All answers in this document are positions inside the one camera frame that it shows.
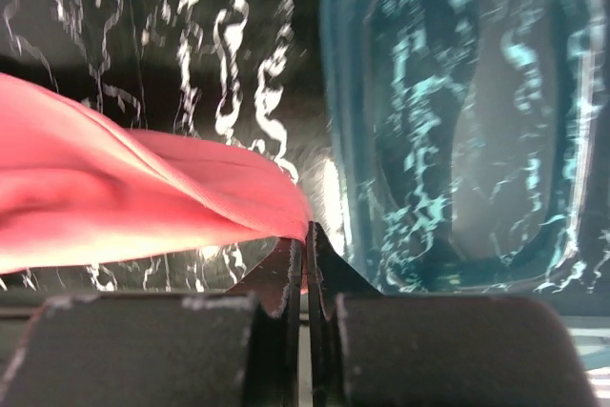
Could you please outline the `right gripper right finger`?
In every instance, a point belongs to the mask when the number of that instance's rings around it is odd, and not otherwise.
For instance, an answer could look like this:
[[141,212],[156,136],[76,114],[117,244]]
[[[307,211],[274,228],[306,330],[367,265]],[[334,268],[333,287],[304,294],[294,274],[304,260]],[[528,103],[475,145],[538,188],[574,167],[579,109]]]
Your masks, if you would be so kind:
[[316,406],[595,406],[565,322],[516,295],[383,295],[307,236]]

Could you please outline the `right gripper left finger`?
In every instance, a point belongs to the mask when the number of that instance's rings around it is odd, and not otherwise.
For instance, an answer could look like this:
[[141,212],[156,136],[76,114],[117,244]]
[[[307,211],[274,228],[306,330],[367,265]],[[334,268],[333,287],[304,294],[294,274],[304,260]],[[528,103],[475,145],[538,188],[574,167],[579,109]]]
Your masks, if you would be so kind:
[[56,295],[5,308],[5,406],[295,406],[303,246],[279,240],[224,294]]

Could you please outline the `coral red t shirt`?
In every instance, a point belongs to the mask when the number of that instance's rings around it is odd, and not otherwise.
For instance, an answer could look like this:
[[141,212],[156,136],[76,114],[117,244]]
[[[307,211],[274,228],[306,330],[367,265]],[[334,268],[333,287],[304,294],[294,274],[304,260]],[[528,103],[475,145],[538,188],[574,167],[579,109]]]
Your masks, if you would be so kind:
[[192,137],[126,130],[1,78],[1,270],[84,266],[270,236],[312,211],[272,161]]

